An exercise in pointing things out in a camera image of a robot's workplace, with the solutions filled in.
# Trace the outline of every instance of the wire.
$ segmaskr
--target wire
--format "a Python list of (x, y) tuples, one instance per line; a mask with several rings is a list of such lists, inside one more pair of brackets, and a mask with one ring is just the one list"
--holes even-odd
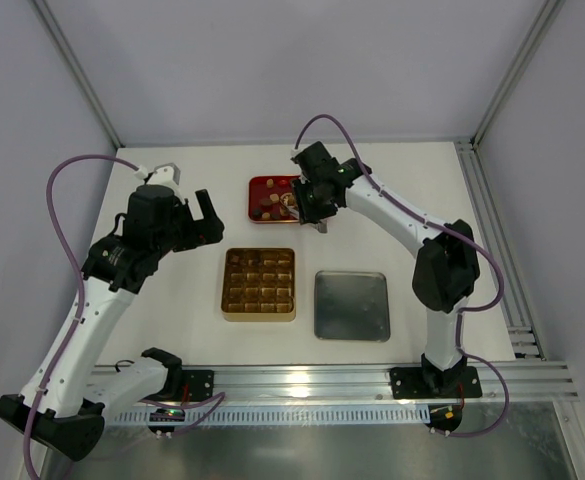
[(116, 214), (116, 216), (114, 217), (114, 228), (110, 231), (110, 233), (108, 233), (108, 237), (110, 235), (114, 235), (116, 231), (119, 229), (119, 222), (121, 221), (122, 218), (125, 218), (125, 213)]
[(36, 418), (36, 413), (39, 409), (39, 405), (41, 404), (41, 400), (43, 398), (46, 386), (47, 386), (48, 382), (50, 381), (50, 377), (52, 376), (52, 372), (54, 371), (55, 367), (59, 363), (61, 355), (63, 355), (63, 352), (65, 351), (68, 344), (70, 343), (70, 340), (72, 339), (72, 336), (74, 335), (74, 332), (76, 331), (76, 329), (79, 325), (79, 321), (80, 321), (79, 319), (82, 318), (82, 316), (83, 316), (83, 309), (85, 307), (85, 285), (83, 284), (83, 277), (81, 275), (81, 267), (79, 267), (79, 262), (77, 261), (76, 257), (74, 256), (74, 253), (72, 253), (72, 249), (70, 248), (70, 245), (68, 244), (68, 241), (66, 240), (65, 235), (63, 234), (63, 230), (61, 229), (61, 225), (59, 224), (59, 219), (57, 218), (56, 210), (54, 208), (54, 200), (52, 199), (52, 189), (54, 187), (54, 181), (56, 180), (56, 177), (59, 175), (59, 173), (61, 173), (61, 171), (65, 167), (67, 167), (68, 165), (71, 165), (73, 163), (80, 162), (82, 160), (95, 160), (95, 159), (96, 160), (106, 160), (109, 162), (118, 163), (120, 165), (124, 165), (128, 168), (131, 168), (132, 170), (135, 170), (135, 171), (138, 170), (138, 167), (136, 165), (134, 165), (133, 163), (130, 163), (127, 160), (123, 160), (121, 158), (113, 157), (111, 155), (100, 155), (100, 154), (79, 155), (78, 157), (72, 157), (72, 158), (69, 158), (69, 159), (65, 160), (64, 162), (60, 163), (54, 170), (52, 170), (52, 173), (50, 174), (50, 177), (48, 178), (48, 183), (47, 183), (47, 186), (45, 189), (45, 198), (46, 198), (46, 202), (47, 202), (47, 206), (48, 206), (48, 212), (50, 214), (50, 220), (52, 221), (52, 227), (54, 228), (56, 236), (58, 237), (59, 241), (61, 242), (61, 246), (63, 247), (63, 251), (65, 252), (65, 255), (68, 257), (68, 260), (70, 261), (70, 265), (72, 266), (72, 272), (74, 273), (74, 278), (76, 280), (77, 288), (78, 288), (78, 305), (76, 307), (76, 312), (74, 314), (74, 320), (70, 324), (70, 327), (68, 328), (68, 331), (66, 332), (65, 336), (63, 337), (63, 340), (61, 340), (59, 348), (57, 348), (56, 352), (52, 356), (52, 359), (50, 360), (50, 363), (48, 364), (45, 371), (43, 372), (43, 376), (41, 377), (41, 382), (39, 383), (38, 391), (34, 396), (34, 400), (32, 401), (32, 405), (30, 406), (30, 412), (28, 413), (28, 418), (27, 418), (27, 421), (25, 423), (25, 429), (23, 430), (23, 460), (25, 463), (25, 469), (28, 472), (28, 475), (30, 476), (30, 478), (32, 480), (39, 480), (39, 476), (36, 473), (36, 469), (34, 468), (34, 464), (32, 463), (32, 454), (30, 452), (30, 443), (31, 443), (31, 438), (32, 438), (32, 429), (34, 426), (34, 419)]
[[(221, 405), (221, 403), (223, 402), (223, 400), (225, 400), (225, 392), (220, 392), (217, 393), (216, 395), (208, 398), (207, 400), (203, 400), (202, 402), (197, 403), (196, 405), (189, 405), (185, 408), (182, 407), (178, 407), (175, 405), (167, 405), (167, 404), (161, 404), (158, 402), (152, 402), (150, 400), (141, 400), (143, 403), (147, 403), (149, 405), (154, 405), (154, 406), (159, 406), (161, 408), (164, 409), (168, 409), (168, 410), (181, 410), (184, 414), (185, 414), (185, 410), (186, 409), (192, 409), (192, 408), (198, 408), (198, 407), (202, 407), (203, 405), (206, 405), (210, 402), (213, 402), (214, 400), (216, 400), (217, 402), (212, 405), (212, 408), (210, 408), (210, 410), (208, 410), (207, 412), (205, 412), (203, 414), (203, 416), (201, 416), (201, 418), (195, 420), (194, 422), (192, 422), (189, 425), (184, 426), (183, 428), (176, 430), (175, 432), (173, 432), (171, 434), (171, 437), (177, 437), (180, 435), (184, 435), (190, 431), (192, 431), (193, 429), (195, 429), (196, 427), (198, 427), (201, 423), (205, 422), (208, 418), (210, 418), (210, 415), (212, 415), (214, 413), (214, 411), (219, 408), (219, 405)], [(155, 418), (172, 418), (174, 419), (174, 417), (169, 417), (168, 415), (165, 416), (161, 416), (161, 415), (154, 415)], [(138, 444), (145, 442), (146, 440), (149, 440), (150, 438), (156, 438), (156, 437), (142, 437), (139, 438), (138, 440), (135, 440), (134, 442), (130, 443), (129, 445), (126, 445), (125, 447), (117, 450), (116, 452), (114, 452), (111, 455), (105, 456), (105, 457), (94, 457), (94, 458), (89, 458), (89, 461), (94, 461), (94, 462), (104, 462), (104, 461), (108, 461), (108, 460), (112, 460), (116, 457), (118, 457), (119, 455), (122, 455), (123, 453), (127, 452), (128, 450), (136, 447)]]
[(498, 284), (496, 296), (490, 302), (486, 303), (485, 305), (479, 305), (477, 307), (462, 307), (462, 308), (459, 308), (457, 310), (458, 316), (457, 316), (457, 325), (456, 325), (456, 348), (462, 355), (464, 355), (467, 358), (470, 358), (472, 360), (476, 360), (476, 361), (483, 363), (484, 365), (486, 365), (490, 370), (492, 370), (495, 373), (495, 375), (497, 376), (497, 378), (501, 382), (501, 385), (503, 385), (503, 393), (505, 396), (505, 403), (503, 405), (503, 411), (501, 412), (501, 415), (499, 416), (499, 418), (492, 425), (490, 425), (489, 427), (487, 427), (483, 430), (480, 430), (478, 432), (450, 433), (450, 432), (444, 432), (442, 430), (435, 429), (435, 431), (437, 431), (437, 433), (441, 433), (441, 434), (444, 434), (446, 436), (462, 437), (462, 438), (476, 437), (478, 435), (483, 435), (483, 434), (491, 432), (492, 430), (497, 428), (503, 422), (505, 417), (507, 416), (507, 413), (508, 413), (508, 410), (510, 407), (510, 394), (508, 391), (508, 387), (505, 383), (505, 379), (503, 378), (501, 373), (497, 370), (497, 368), (492, 363), (490, 363), (487, 360), (485, 360), (481, 357), (478, 357), (476, 355), (471, 355), (471, 354), (465, 352), (465, 350), (463, 350), (463, 347), (461, 344), (461, 340), (462, 340), (461, 339), (461, 325), (463, 323), (463, 313), (464, 312), (483, 312), (485, 310), (489, 310), (490, 308), (494, 307), (495, 305), (497, 305), (501, 301), (501, 299), (503, 298), (504, 291), (505, 291), (505, 281), (503, 278), (503, 272), (501, 271), (501, 267), (499, 267), (499, 264), (497, 263), (497, 261), (494, 259), (494, 257), (492, 255), (490, 255), (490, 253), (487, 250), (485, 250), (483, 247), (481, 247), (480, 245), (475, 243), (473, 240), (469, 239), (465, 235), (461, 235), (460, 233), (455, 232), (454, 230), (452, 230), (450, 228), (447, 228), (444, 225), (439, 225), (438, 223), (431, 222), (431, 221), (427, 220), (425, 217), (419, 215), (418, 213), (416, 213), (415, 211), (413, 211), (412, 209), (410, 209), (409, 207), (407, 207), (406, 205), (401, 203), (399, 200), (394, 198), (390, 193), (388, 193), (385, 190), (382, 190), (381, 186), (374, 181), (372, 176), (368, 173), (367, 168), (365, 168), (363, 160), (361, 160), (361, 156), (359, 155), (359, 152), (356, 149), (356, 145), (354, 145), (354, 141), (352, 140), (352, 137), (350, 137), (350, 134), (347, 132), (347, 130), (345, 129), (343, 124), (341, 122), (339, 122), (332, 115), (327, 114), (327, 113), (321, 113), (319, 115), (312, 117), (310, 119), (310, 121), (305, 124), (305, 126), (301, 130), (301, 133), (299, 133), (299, 136), (296, 139), (296, 143), (294, 144), (295, 150), (298, 150), (299, 145), (301, 143), (301, 140), (303, 140), (303, 135), (305, 135), (305, 132), (308, 130), (308, 128), (310, 128), (310, 126), (314, 122), (316, 122), (317, 120), (320, 120), (320, 119), (330, 120), (341, 131), (341, 134), (343, 135), (343, 138), (345, 138), (345, 141), (347, 142), (347, 144), (350, 146), (350, 149), (352, 150), (352, 154), (354, 155), (354, 158), (356, 159), (356, 162), (357, 162), (360, 170), (363, 172), (363, 175), (365, 175), (365, 178), (367, 179), (367, 181), (370, 183), (370, 185), (372, 185), (372, 188), (374, 188), (377, 192), (379, 192), (380, 195), (382, 195), (384, 198), (386, 198), (392, 205), (397, 207), (403, 213), (412, 217), (414, 220), (422, 223), (425, 226), (432, 227), (436, 230), (439, 230), (439, 231), (441, 231), (441, 232), (443, 232), (451, 237), (454, 237), (454, 238), (462, 241), (466, 245), (469, 245), (474, 250), (479, 252), (488, 261), (488, 263), (490, 264), (490, 266), (494, 270), (494, 273), (495, 273), (496, 278), (497, 278), (497, 284)]
[(463, 391), (463, 384), (461, 382), (459, 382), (459, 397), (461, 397), (459, 410), (463, 410), (465, 408), (465, 392)]
[(187, 403), (189, 391), (190, 391), (190, 384), (186, 383), (185, 387), (183, 387), (183, 398), (181, 398), (181, 406), (183, 406)]
[(114, 364), (114, 369), (116, 370), (116, 373), (121, 373), (121, 369), (119, 368), (119, 363), (123, 363), (123, 362), (127, 362), (131, 365), (134, 365), (134, 360), (119, 360), (118, 362), (116, 362)]

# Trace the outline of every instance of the small snack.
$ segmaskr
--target small snack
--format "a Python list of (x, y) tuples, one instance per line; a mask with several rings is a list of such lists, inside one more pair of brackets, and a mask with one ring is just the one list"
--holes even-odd
[(296, 207), (296, 198), (292, 193), (284, 193), (281, 195), (280, 201), (286, 207)]

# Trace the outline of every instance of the white table surface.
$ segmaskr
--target white table surface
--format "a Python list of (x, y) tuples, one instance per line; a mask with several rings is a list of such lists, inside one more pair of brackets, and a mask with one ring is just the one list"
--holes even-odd
[[(339, 161), (346, 145), (327, 145)], [(361, 144), (360, 153), (386, 185), (439, 218), (468, 222), (481, 243), (476, 218), (452, 143)], [(425, 309), (412, 292), (414, 259), (367, 218), (342, 209), (328, 220), (328, 234), (298, 224), (255, 225), (247, 218), (248, 181), (257, 175), (296, 174), (290, 147), (126, 148), (118, 155), (152, 169), (174, 163), (181, 190), (200, 217), (194, 191), (206, 188), (225, 223), (220, 244), (171, 253), (146, 280), (138, 298), (115, 327), (99, 364), (134, 358), (158, 347), (196, 365), (357, 364), (417, 362), (426, 342)], [(94, 241), (125, 212), (139, 181), (115, 167)], [(231, 323), (221, 315), (225, 251), (232, 247), (289, 247), (296, 252), (296, 319), (289, 323)], [(481, 277), (470, 305), (491, 299), (495, 286), (481, 257)], [(320, 270), (378, 271), (387, 277), (391, 337), (385, 343), (319, 340), (314, 336), (314, 276)], [(490, 360), (513, 360), (501, 308), (468, 314), (468, 352)]]

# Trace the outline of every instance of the white wall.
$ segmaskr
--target white wall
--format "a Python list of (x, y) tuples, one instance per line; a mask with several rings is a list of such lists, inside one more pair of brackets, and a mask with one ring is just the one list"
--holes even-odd
[(585, 400), (585, 0), (566, 2), (481, 153), (543, 346)]
[(543, 1), (48, 3), (130, 146), (469, 138)]
[[(65, 157), (110, 151), (28, 2), (0, 0), (0, 395), (34, 372), (74, 295), (45, 206)], [(86, 251), (109, 168), (78, 166), (56, 189), (72, 245)], [(21, 435), (0, 421), (0, 479)]]

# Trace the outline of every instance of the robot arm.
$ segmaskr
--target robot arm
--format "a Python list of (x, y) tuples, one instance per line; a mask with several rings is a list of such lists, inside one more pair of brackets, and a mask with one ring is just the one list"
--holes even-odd
[[(415, 221), (390, 203), (372, 187), (354, 159), (339, 164), (317, 142), (292, 160), (302, 171), (301, 179), (292, 184), (302, 224), (318, 224), (336, 215), (339, 207), (347, 207), (383, 228), (416, 259), (412, 288), (427, 311), (424, 380), (435, 394), (455, 388), (466, 361), (456, 346), (456, 315), (467, 304), (479, 277), (476, 252), (456, 238)], [(445, 224), (385, 188), (366, 168), (383, 190), (410, 210), (434, 223)], [(472, 238), (472, 229), (462, 220), (446, 226)]]
[[(171, 251), (191, 250), (223, 238), (223, 223), (207, 191), (196, 192), (203, 218), (194, 220), (178, 183), (174, 165), (152, 172), (129, 197), (122, 233), (116, 233), (115, 225), (114, 231), (92, 245), (83, 265), (83, 315), (52, 372), (32, 431), (32, 438), (74, 461), (94, 448), (109, 419), (147, 396), (171, 398), (181, 385), (181, 359), (149, 349), (114, 379), (86, 387), (114, 326), (159, 261)], [(78, 295), (50, 351), (20, 394), (0, 398), (0, 418), (21, 432), (44, 371), (77, 320), (77, 302)]]

